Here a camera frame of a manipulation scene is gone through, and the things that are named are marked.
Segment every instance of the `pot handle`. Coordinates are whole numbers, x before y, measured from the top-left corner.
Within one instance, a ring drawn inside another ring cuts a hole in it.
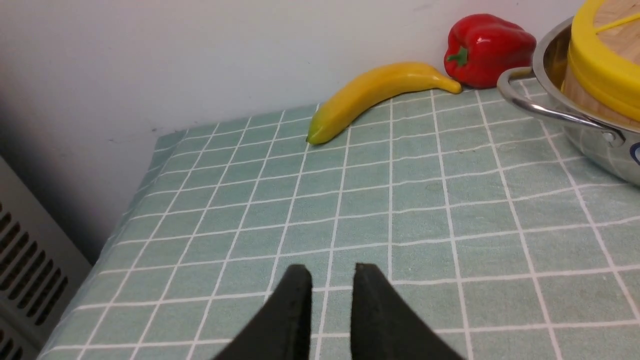
[[[577,114],[553,110],[536,104],[535,102],[532,102],[526,97],[520,95],[513,86],[511,86],[511,80],[531,78],[532,75],[533,68],[531,67],[517,67],[509,69],[500,75],[497,84],[498,91],[508,103],[532,117],[551,121],[561,121],[564,126],[600,131],[604,140],[608,142],[611,147],[618,147],[625,142],[622,134],[611,127],[601,125]]]

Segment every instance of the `blue label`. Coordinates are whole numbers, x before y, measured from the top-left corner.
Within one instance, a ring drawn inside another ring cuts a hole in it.
[[[631,149],[629,149],[629,153],[631,158],[640,165],[640,142],[631,145]]]

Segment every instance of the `red bell pepper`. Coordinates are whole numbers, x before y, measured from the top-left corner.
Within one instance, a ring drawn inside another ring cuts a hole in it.
[[[460,19],[449,32],[447,74],[474,88],[495,87],[514,67],[531,66],[536,38],[520,26],[487,13]]]

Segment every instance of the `green checkered tablecloth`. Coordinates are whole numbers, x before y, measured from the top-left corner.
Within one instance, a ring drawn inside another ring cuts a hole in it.
[[[349,359],[356,261],[469,359],[639,357],[640,191],[557,124],[432,91],[310,147],[316,108],[160,138],[42,358],[211,358],[302,263],[310,357]]]

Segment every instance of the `stainless steel pot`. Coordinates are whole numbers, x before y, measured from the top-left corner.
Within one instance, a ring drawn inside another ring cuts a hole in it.
[[[585,110],[560,92],[572,20],[569,18],[556,26],[538,43],[533,67],[505,71],[498,79],[498,91],[508,103],[533,117],[561,122],[567,138],[586,157],[606,171],[640,186],[640,122],[621,126]],[[552,103],[550,108],[520,95],[509,82],[533,75],[547,91]]]

